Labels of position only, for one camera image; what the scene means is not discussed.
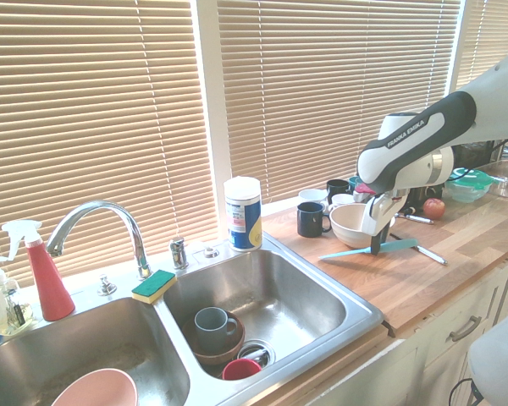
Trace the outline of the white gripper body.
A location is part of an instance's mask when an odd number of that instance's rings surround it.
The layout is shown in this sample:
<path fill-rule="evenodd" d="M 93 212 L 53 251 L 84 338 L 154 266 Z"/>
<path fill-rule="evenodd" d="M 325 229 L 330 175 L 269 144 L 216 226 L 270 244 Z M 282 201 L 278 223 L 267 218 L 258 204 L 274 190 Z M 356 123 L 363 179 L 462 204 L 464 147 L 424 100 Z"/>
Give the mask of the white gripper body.
<path fill-rule="evenodd" d="M 395 197 L 391 193 L 383 193 L 370 198 L 362 216 L 362 232 L 377 235 L 390 223 L 395 214 Z"/>

